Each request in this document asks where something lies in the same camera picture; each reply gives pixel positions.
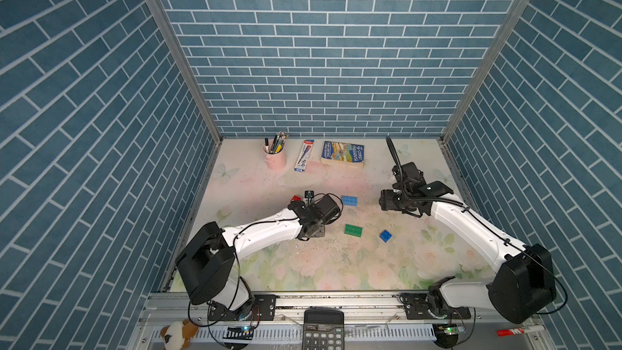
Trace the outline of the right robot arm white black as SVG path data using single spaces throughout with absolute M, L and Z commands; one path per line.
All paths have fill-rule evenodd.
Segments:
M 471 210 L 440 181 L 427 182 L 412 162 L 392 168 L 396 182 L 383 190 L 382 210 L 413 217 L 431 216 L 449 227 L 486 261 L 495 276 L 489 282 L 445 277 L 429 286 L 429 313 L 442 317 L 453 309 L 494 309 L 520 324 L 544 314 L 565 287 L 554 275 L 552 256 L 540 244 L 528 246 Z

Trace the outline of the blue small lego brick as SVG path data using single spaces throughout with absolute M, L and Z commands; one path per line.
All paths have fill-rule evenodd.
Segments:
M 390 238 L 392 238 L 392 234 L 389 233 L 387 230 L 383 230 L 380 234 L 380 238 L 382 239 L 382 241 L 388 242 Z

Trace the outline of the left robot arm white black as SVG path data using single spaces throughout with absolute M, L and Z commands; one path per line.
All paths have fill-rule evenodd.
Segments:
M 175 259 L 189 306 L 216 305 L 219 322 L 244 318 L 256 305 L 241 275 L 241 261 L 283 241 L 307 241 L 323 226 L 336 222 L 343 200 L 335 194 L 314 194 L 294 200 L 272 216 L 239 226 L 203 225 Z

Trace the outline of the blue long lego brick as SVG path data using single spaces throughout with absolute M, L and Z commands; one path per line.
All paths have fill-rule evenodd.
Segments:
M 341 201 L 344 206 L 356 207 L 358 205 L 358 198 L 354 196 L 342 195 Z

